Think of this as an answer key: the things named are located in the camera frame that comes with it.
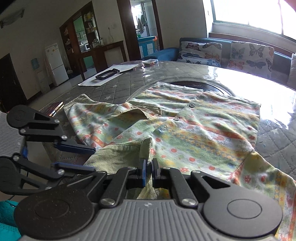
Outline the blue cabinet in hallway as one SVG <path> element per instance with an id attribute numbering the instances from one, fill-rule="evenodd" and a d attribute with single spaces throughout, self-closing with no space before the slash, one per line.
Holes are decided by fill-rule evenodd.
<path id="1" fill-rule="evenodd" d="M 140 56 L 143 58 L 157 51 L 157 36 L 138 38 Z"/>

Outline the water dispenser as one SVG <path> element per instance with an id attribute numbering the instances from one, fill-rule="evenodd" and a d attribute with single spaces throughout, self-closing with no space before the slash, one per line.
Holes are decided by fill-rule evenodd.
<path id="1" fill-rule="evenodd" d="M 36 75 L 36 78 L 38 80 L 40 89 L 41 89 L 41 93 L 46 94 L 50 91 L 50 87 L 49 87 L 49 83 L 48 83 L 48 76 L 46 74 L 46 72 L 43 70 L 43 68 L 41 67 L 39 61 L 37 58 L 33 58 L 31 60 L 31 66 L 32 69 Z"/>

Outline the clear plastic small box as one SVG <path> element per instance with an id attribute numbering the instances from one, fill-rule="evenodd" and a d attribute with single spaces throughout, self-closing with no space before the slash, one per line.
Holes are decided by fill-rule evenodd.
<path id="1" fill-rule="evenodd" d="M 147 59 L 147 60 L 142 61 L 142 66 L 145 68 L 155 66 L 158 64 L 159 64 L 158 59 Z"/>

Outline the dark wooden side table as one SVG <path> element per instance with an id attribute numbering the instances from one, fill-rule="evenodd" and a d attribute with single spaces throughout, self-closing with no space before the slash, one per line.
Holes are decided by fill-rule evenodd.
<path id="1" fill-rule="evenodd" d="M 118 41 L 118 42 L 114 42 L 114 43 L 110 43 L 110 44 L 106 44 L 103 46 L 98 46 L 95 48 L 91 48 L 90 50 L 80 53 L 76 56 L 76 62 L 78 64 L 79 67 L 79 71 L 80 74 L 82 75 L 82 78 L 84 78 L 84 69 L 82 68 L 82 61 L 84 58 L 86 57 L 92 57 L 93 58 L 93 62 L 94 62 L 94 66 L 97 72 L 102 71 L 103 69 L 107 68 L 107 61 L 106 61 L 106 57 L 105 57 L 105 52 L 115 49 L 115 48 L 120 48 L 121 50 L 121 54 L 123 57 L 123 61 L 126 62 L 127 61 L 127 56 L 126 56 L 126 52 L 125 52 L 125 47 L 123 44 L 123 41 Z"/>

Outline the right butterfly print cushion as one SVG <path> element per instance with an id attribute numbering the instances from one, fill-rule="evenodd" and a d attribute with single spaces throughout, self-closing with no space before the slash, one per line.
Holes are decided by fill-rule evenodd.
<path id="1" fill-rule="evenodd" d="M 270 79 L 274 48 L 250 42 L 232 41 L 227 69 Z"/>

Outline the white refrigerator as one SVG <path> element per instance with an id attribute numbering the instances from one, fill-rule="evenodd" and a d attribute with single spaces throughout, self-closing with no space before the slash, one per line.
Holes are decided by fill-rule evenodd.
<path id="1" fill-rule="evenodd" d="M 58 48 L 58 44 L 55 43 L 45 48 L 45 55 L 53 85 L 59 86 L 60 84 L 67 81 L 68 75 Z"/>

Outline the blue sofa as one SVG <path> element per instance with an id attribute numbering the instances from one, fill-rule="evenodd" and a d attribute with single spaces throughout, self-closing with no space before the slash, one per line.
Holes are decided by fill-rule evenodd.
<path id="1" fill-rule="evenodd" d="M 181 38 L 178 48 L 166 48 L 142 59 L 226 68 L 295 89 L 295 54 L 287 57 L 265 44 L 215 38 Z"/>

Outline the chopsticks pair on table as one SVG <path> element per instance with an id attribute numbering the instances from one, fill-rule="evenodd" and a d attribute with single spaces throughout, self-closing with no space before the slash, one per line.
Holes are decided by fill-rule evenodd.
<path id="1" fill-rule="evenodd" d="M 62 108 L 64 107 L 64 102 L 59 101 L 51 104 L 45 111 L 44 114 L 50 117 L 54 117 Z"/>

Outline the window with frame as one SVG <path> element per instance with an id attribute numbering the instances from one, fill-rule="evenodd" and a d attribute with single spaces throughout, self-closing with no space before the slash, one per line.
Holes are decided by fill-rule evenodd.
<path id="1" fill-rule="evenodd" d="M 208 32 L 295 41 L 295 10 L 287 1 L 203 1 L 203 6 Z"/>

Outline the black rectangular frame tool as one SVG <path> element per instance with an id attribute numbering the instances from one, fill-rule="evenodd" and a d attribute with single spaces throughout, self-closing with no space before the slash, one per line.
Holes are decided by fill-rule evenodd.
<path id="1" fill-rule="evenodd" d="M 96 75 L 95 78 L 98 80 L 105 80 L 109 77 L 112 77 L 113 75 L 118 74 L 119 72 L 120 71 L 118 69 L 113 68 Z"/>

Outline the grey plain pillow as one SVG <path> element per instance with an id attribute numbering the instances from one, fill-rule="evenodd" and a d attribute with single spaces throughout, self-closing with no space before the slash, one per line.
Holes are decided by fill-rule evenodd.
<path id="1" fill-rule="evenodd" d="M 287 85 L 292 89 L 296 89 L 296 54 L 292 54 Z"/>

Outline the butterfly print cushion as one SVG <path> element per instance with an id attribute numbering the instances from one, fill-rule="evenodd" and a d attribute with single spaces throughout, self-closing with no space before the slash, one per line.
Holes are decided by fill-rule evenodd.
<path id="1" fill-rule="evenodd" d="M 274 48 L 250 42 L 232 41 L 227 69 L 270 79 Z"/>
<path id="2" fill-rule="evenodd" d="M 221 67 L 222 45 L 220 43 L 198 43 L 182 41 L 178 62 Z"/>

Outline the green floral children's shirt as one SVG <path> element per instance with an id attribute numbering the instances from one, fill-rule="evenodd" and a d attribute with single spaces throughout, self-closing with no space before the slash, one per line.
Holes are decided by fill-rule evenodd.
<path id="1" fill-rule="evenodd" d="M 79 140 L 96 150 L 86 166 L 114 174 L 144 158 L 183 174 L 200 170 L 272 197 L 283 210 L 276 237 L 295 240 L 295 180 L 255 151 L 256 102 L 157 82 L 122 104 L 81 94 L 64 111 Z"/>

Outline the dark wooden display cabinet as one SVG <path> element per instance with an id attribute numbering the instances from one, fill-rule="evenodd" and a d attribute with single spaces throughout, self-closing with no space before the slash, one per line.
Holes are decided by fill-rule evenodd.
<path id="1" fill-rule="evenodd" d="M 100 46 L 100 35 L 91 1 L 60 27 L 60 33 L 69 68 L 75 74 L 100 69 L 99 53 L 95 50 Z"/>

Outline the left butterfly print cushion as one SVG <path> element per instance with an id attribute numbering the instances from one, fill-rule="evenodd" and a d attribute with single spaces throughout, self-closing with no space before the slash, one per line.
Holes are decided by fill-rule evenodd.
<path id="1" fill-rule="evenodd" d="M 198 43 L 182 41 L 178 62 L 221 67 L 222 45 L 220 43 Z"/>

